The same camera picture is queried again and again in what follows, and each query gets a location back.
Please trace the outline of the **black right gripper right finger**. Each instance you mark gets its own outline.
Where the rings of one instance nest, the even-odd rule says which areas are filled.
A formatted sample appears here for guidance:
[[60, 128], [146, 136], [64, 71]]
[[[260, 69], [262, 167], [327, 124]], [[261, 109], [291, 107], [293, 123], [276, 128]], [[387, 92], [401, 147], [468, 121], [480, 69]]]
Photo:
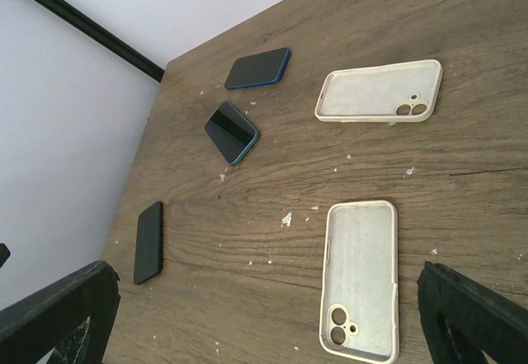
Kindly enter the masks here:
[[527, 309], [441, 263], [426, 262], [417, 286], [433, 362], [527, 362]]

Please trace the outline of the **teal blue phone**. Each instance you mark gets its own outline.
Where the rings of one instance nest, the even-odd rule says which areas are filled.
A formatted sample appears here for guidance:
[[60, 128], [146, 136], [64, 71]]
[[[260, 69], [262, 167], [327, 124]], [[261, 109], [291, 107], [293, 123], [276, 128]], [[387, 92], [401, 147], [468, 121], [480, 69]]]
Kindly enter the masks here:
[[257, 128], [228, 101], [207, 120], [205, 132], [229, 165], [239, 164], [260, 137]]

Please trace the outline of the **white phone case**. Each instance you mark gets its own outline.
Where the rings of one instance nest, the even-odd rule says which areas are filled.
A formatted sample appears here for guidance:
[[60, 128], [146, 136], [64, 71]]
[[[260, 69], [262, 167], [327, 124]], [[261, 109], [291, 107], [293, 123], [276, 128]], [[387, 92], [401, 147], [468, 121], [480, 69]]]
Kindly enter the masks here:
[[435, 110], [442, 75], [436, 59], [336, 70], [323, 81], [314, 115], [322, 122], [422, 122]]
[[388, 201], [337, 203], [327, 214], [319, 342], [364, 363], [394, 363], [398, 333], [398, 214]]

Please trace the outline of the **black phone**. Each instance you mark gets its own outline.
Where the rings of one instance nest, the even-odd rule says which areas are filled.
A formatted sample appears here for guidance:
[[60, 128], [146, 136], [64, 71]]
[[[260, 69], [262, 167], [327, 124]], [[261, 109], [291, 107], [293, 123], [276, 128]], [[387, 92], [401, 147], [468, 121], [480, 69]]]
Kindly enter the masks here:
[[163, 203], [154, 202], [138, 217], [134, 277], [140, 285], [157, 276], [163, 269]]

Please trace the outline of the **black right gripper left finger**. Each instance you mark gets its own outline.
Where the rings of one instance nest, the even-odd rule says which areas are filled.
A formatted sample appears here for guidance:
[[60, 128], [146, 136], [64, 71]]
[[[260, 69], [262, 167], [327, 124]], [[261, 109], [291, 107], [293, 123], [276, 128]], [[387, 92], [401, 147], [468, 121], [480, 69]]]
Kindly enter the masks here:
[[1, 311], [1, 362], [101, 363], [120, 303], [119, 277], [95, 261]]

